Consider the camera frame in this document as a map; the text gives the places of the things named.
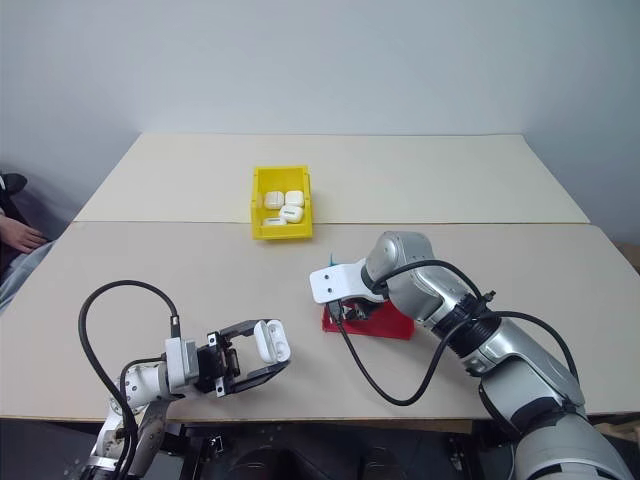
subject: cable connector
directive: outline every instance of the cable connector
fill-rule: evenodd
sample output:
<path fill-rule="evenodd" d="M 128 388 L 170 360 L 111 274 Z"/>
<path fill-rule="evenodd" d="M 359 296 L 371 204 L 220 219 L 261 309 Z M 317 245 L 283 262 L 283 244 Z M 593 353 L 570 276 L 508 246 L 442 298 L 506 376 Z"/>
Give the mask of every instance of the cable connector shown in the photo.
<path fill-rule="evenodd" d="M 485 293 L 482 298 L 484 299 L 485 303 L 489 303 L 491 300 L 493 300 L 493 297 L 496 296 L 496 291 L 495 290 L 491 290 L 489 293 Z"/>
<path fill-rule="evenodd" d="M 327 303 L 327 309 L 329 310 L 329 316 L 336 323 L 336 325 L 342 325 L 342 302 L 335 300 Z"/>
<path fill-rule="evenodd" d="M 180 338 L 180 317 L 171 315 L 169 321 L 171 323 L 171 338 Z"/>

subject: white bracket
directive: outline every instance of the white bracket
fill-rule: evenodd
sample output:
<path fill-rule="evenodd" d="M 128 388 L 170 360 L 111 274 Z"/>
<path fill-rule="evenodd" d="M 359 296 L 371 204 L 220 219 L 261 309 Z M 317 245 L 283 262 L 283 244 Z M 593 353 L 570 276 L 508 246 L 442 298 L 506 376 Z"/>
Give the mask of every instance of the white bracket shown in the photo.
<path fill-rule="evenodd" d="M 179 393 L 180 389 L 198 378 L 198 353 L 193 340 L 182 340 L 180 337 L 168 338 L 164 341 L 167 352 L 167 379 L 169 391 Z"/>
<path fill-rule="evenodd" d="M 384 302 L 382 295 L 374 295 L 362 281 L 361 272 L 366 259 L 356 263 L 341 263 L 333 267 L 316 270 L 309 275 L 313 300 L 325 304 L 335 300 L 366 298 L 369 301 Z"/>

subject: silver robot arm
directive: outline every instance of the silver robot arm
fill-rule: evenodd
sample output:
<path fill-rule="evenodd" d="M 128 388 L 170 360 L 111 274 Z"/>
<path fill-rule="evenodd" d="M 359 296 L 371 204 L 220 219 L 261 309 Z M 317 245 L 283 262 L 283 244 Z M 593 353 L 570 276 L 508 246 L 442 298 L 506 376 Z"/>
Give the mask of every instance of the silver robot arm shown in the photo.
<path fill-rule="evenodd" d="M 424 235 L 385 232 L 365 261 L 312 273 L 314 298 L 319 303 L 388 299 L 443 338 L 470 317 L 490 312 L 450 271 L 439 266 L 410 269 L 387 279 L 382 291 L 371 290 L 400 267 L 434 259 Z M 324 288 L 326 282 L 331 282 L 329 288 Z M 460 327 L 449 346 L 467 372 L 481 378 L 479 393 L 488 412 L 519 440 L 516 478 L 631 480 L 617 451 L 588 423 L 576 378 L 511 320 L 487 317 Z"/>

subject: person's hand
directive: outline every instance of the person's hand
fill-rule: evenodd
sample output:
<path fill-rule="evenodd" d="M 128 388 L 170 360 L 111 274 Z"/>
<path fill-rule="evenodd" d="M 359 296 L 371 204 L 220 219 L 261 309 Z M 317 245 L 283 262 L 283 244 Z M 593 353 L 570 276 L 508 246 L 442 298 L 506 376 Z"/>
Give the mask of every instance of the person's hand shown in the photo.
<path fill-rule="evenodd" d="M 22 253 L 31 253 L 47 243 L 42 233 L 13 218 L 0 215 L 0 241 Z"/>

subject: black shoe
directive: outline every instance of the black shoe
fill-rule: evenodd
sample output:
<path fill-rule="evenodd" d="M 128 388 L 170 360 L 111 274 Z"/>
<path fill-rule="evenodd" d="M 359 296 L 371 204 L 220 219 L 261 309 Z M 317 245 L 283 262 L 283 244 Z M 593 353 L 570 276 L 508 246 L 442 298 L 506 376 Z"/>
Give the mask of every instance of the black shoe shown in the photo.
<path fill-rule="evenodd" d="M 19 173 L 2 173 L 0 177 L 2 177 L 0 189 L 5 190 L 10 196 L 21 191 L 27 184 L 27 178 Z"/>
<path fill-rule="evenodd" d="M 300 480 L 305 478 L 293 452 L 260 448 L 247 453 L 233 466 L 227 480 Z"/>
<path fill-rule="evenodd" d="M 360 462 L 360 480 L 406 480 L 396 457 L 386 448 L 371 449 Z"/>

